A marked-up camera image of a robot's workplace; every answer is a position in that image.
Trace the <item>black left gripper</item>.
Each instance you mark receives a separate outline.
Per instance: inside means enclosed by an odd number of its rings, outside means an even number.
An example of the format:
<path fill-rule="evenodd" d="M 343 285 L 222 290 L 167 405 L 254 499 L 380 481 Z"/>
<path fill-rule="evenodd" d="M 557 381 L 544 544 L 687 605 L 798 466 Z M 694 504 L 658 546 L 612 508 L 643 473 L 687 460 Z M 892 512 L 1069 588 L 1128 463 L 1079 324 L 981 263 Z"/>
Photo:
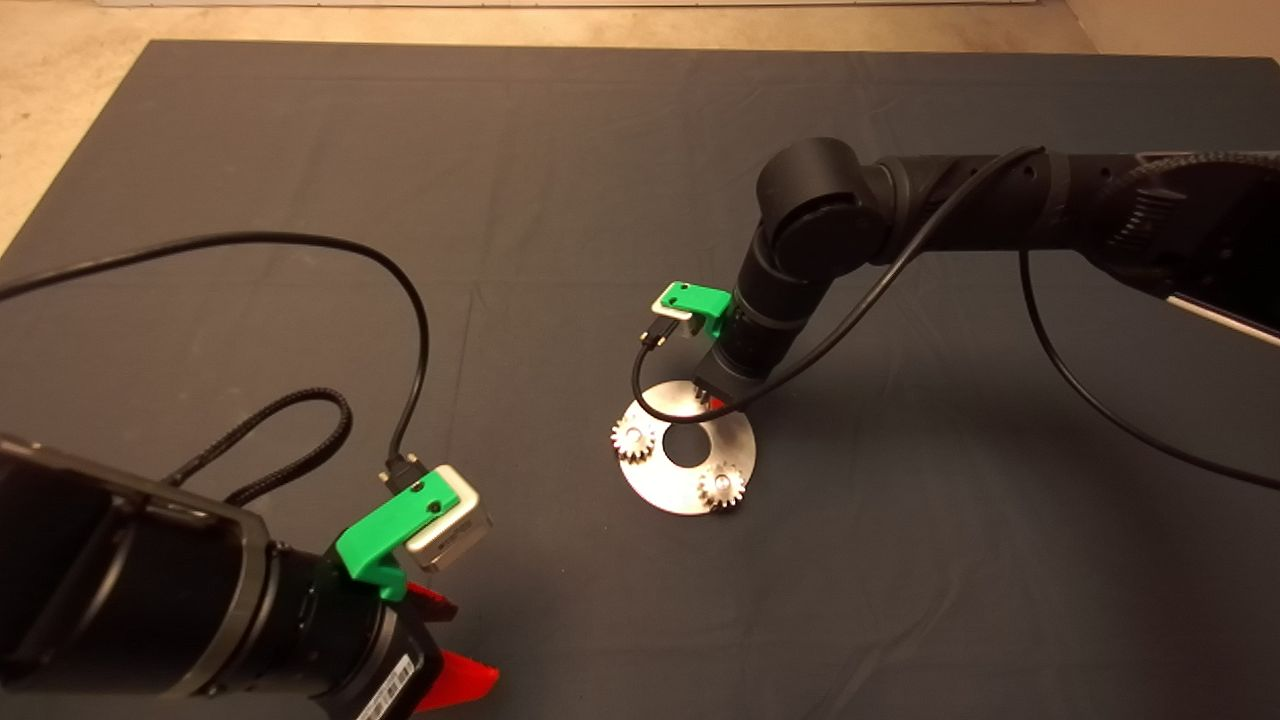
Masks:
<path fill-rule="evenodd" d="M 316 575 L 317 605 L 303 638 L 323 670 L 312 701 L 326 719 L 408 719 L 489 696 L 500 670 L 440 650 L 428 623 L 451 623 L 458 606 L 408 583 L 401 600 L 348 573 L 337 544 Z"/>

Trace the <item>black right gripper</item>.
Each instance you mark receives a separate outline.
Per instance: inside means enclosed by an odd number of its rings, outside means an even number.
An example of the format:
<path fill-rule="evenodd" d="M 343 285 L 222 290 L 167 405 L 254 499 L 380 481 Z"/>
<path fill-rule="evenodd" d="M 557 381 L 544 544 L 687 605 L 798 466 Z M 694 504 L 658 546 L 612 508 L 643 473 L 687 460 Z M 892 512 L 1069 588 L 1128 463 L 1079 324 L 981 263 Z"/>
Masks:
<path fill-rule="evenodd" d="M 692 373 L 694 384 L 708 397 L 708 411 L 719 411 L 763 387 L 801 329 L 801 305 L 736 288 L 718 340 Z"/>

